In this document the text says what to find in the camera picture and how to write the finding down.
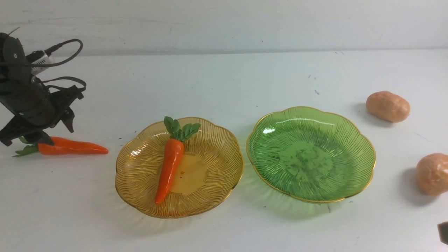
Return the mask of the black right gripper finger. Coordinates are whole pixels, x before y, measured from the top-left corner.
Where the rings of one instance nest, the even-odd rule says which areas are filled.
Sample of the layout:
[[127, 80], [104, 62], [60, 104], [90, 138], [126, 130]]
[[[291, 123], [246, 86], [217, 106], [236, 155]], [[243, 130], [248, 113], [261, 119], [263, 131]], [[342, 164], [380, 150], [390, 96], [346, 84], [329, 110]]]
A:
[[438, 224], [438, 233], [440, 241], [448, 245], [448, 221]]

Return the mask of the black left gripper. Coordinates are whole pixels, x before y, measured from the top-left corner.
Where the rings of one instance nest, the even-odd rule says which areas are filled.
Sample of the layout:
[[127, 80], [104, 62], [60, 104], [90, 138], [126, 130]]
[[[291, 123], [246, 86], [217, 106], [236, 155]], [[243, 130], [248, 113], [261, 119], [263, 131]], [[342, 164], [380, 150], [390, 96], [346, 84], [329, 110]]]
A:
[[40, 79], [1, 80], [1, 104], [13, 117], [0, 131], [0, 141], [10, 146], [12, 140], [24, 137], [27, 143], [54, 145], [43, 130], [62, 122], [70, 133], [74, 132], [76, 86], [49, 85]]

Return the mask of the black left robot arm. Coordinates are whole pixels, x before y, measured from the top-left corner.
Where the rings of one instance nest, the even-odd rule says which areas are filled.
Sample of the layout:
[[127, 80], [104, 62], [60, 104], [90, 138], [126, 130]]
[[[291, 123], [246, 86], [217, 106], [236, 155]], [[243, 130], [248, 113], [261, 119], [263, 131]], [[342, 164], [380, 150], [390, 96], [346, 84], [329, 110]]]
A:
[[[79, 48], [69, 58], [57, 63], [38, 64], [39, 59], [73, 42], [79, 43]], [[71, 39], [26, 55], [19, 39], [1, 33], [1, 104], [13, 113], [13, 118], [0, 132], [5, 146], [10, 146], [14, 139], [20, 137], [32, 145], [54, 145], [45, 130], [54, 128], [59, 122], [69, 132], [74, 131], [74, 112], [70, 106], [76, 99], [83, 99], [86, 83], [79, 78], [64, 76], [58, 80], [73, 81], [81, 87], [48, 85], [47, 81], [37, 78], [37, 73], [70, 62], [82, 49], [82, 41]]]

